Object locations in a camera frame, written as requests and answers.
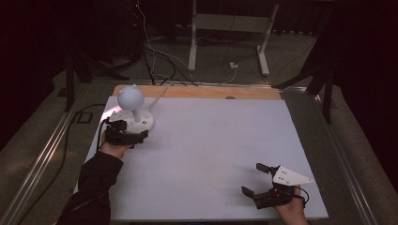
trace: hand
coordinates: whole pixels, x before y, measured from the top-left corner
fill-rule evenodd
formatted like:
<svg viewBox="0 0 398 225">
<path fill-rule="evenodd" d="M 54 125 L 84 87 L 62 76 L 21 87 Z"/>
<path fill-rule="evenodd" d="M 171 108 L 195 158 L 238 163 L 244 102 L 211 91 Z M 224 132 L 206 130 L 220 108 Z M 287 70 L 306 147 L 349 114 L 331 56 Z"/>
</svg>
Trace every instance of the hand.
<svg viewBox="0 0 398 225">
<path fill-rule="evenodd" d="M 295 188 L 295 195 L 300 195 L 299 186 Z M 275 206 L 276 211 L 286 225 L 308 225 L 304 216 L 304 206 L 302 199 L 293 197 L 288 204 Z"/>
<path fill-rule="evenodd" d="M 101 136 L 102 139 L 102 147 L 100 148 L 100 151 L 102 153 L 114 156 L 116 158 L 122 159 L 124 156 L 124 153 L 129 150 L 129 148 L 132 147 L 132 145 L 120 145 L 120 146 L 115 146 L 111 145 L 108 142 L 105 142 L 105 132 L 102 133 Z"/>
</svg>

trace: power plug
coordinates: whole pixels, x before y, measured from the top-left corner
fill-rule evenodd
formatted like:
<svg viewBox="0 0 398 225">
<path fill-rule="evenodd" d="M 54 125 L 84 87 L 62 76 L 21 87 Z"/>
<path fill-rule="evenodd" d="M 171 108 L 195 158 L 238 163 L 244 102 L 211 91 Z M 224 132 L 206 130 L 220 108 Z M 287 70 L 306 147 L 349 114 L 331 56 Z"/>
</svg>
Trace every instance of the power plug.
<svg viewBox="0 0 398 225">
<path fill-rule="evenodd" d="M 237 68 L 237 63 L 236 62 L 231 62 L 231 63 L 229 63 L 229 67 L 232 68 L 232 69 L 235 69 L 235 68 Z"/>
</svg>

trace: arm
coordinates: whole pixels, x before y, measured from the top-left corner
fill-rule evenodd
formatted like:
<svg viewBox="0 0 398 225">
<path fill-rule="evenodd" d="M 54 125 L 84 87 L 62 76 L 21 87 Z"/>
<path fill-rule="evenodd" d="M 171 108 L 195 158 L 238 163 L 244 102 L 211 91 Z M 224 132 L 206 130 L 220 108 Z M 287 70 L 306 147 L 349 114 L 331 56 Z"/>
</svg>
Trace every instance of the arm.
<svg viewBox="0 0 398 225">
<path fill-rule="evenodd" d="M 105 143 L 100 151 L 81 169 L 78 192 L 67 202 L 58 225 L 106 224 L 111 219 L 108 191 L 116 183 L 123 162 L 120 160 L 129 146 Z"/>
<path fill-rule="evenodd" d="M 295 188 L 295 195 L 300 195 L 299 188 Z M 289 204 L 275 206 L 275 209 L 286 225 L 308 225 L 302 199 L 293 198 Z"/>
</svg>

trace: table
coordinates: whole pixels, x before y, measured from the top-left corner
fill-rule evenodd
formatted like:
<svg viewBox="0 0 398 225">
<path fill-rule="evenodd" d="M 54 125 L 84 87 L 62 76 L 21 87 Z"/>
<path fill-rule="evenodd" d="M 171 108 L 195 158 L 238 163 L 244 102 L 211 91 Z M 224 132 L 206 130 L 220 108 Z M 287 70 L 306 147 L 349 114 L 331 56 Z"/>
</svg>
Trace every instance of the table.
<svg viewBox="0 0 398 225">
<path fill-rule="evenodd" d="M 265 49 L 271 33 L 278 4 L 274 4 L 268 18 L 229 16 L 216 14 L 202 14 L 196 12 L 196 0 L 192 0 L 192 25 L 191 25 L 191 48 L 188 70 L 195 71 L 196 68 L 196 29 L 228 30 L 264 33 L 261 45 L 257 46 L 257 56 L 263 76 L 269 75 Z"/>
<path fill-rule="evenodd" d="M 140 88 L 146 96 L 144 108 L 164 87 Z M 103 118 L 117 109 L 116 97 L 110 97 Z M 273 208 L 257 210 L 241 193 L 241 186 L 256 193 L 272 187 L 271 176 L 257 171 L 255 164 L 282 165 L 314 177 L 289 111 L 274 89 L 170 86 L 151 112 L 154 129 L 125 154 L 111 188 L 113 220 L 278 218 Z M 87 159 L 95 154 L 96 141 Z M 326 218 L 316 183 L 302 187 L 311 196 L 306 216 Z"/>
</svg>

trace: white triangular cover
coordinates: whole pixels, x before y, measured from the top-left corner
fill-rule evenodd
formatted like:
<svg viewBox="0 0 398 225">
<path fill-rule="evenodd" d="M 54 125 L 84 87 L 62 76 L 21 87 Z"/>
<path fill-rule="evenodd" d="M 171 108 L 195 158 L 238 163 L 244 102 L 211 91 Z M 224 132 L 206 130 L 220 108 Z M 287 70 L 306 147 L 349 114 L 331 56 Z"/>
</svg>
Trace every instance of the white triangular cover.
<svg viewBox="0 0 398 225">
<path fill-rule="evenodd" d="M 313 179 L 307 176 L 301 175 L 282 166 L 279 167 L 273 178 L 273 182 L 286 186 L 303 185 L 312 183 L 313 181 Z"/>
</svg>

